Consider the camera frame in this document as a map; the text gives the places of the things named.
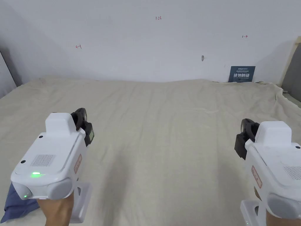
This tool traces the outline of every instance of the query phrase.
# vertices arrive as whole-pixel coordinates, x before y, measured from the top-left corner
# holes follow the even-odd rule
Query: beige bedsheet
[[[254,198],[234,151],[243,118],[283,120],[301,144],[301,109],[273,84],[40,79],[0,99],[0,197],[51,112],[85,107],[95,138],[81,181],[93,185],[82,225],[244,225]],[[43,225],[36,210],[8,225]]]

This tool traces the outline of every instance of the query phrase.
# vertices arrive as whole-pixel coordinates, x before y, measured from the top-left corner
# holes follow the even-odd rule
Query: bed
[[[80,176],[93,185],[82,225],[243,225],[240,202],[255,195],[234,151],[241,120],[282,120],[301,144],[301,109],[270,83],[34,80],[0,99],[2,207],[47,116],[80,107],[95,132]],[[39,209],[7,224],[44,222]]]

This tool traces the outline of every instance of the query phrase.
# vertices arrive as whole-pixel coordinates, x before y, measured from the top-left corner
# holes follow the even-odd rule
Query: human hand
[[[74,192],[65,199],[37,199],[45,217],[45,226],[69,225],[74,205]]]
[[[260,198],[256,188],[254,187],[255,195],[257,198]],[[267,226],[301,226],[301,220],[295,219],[282,219],[278,217],[274,217],[272,214],[270,214],[268,211],[266,211],[266,225]]]

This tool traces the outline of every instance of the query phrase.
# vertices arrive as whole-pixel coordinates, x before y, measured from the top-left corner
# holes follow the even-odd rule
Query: white handheld device
[[[241,202],[246,225],[265,226],[266,210],[279,218],[301,219],[301,147],[292,143],[291,128],[282,121],[243,120],[235,150],[245,159],[261,198]]]
[[[45,121],[46,132],[36,138],[11,174],[22,200],[63,199],[74,191],[70,223],[84,221],[92,192],[91,184],[78,182],[78,178],[94,132],[86,114],[78,112],[51,113]],[[90,130],[85,131],[84,124]]]

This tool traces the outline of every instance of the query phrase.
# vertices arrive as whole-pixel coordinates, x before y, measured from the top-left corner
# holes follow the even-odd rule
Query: green led light
[[[31,178],[38,178],[38,177],[43,176],[43,175],[45,175],[45,174],[32,174],[30,177]]]

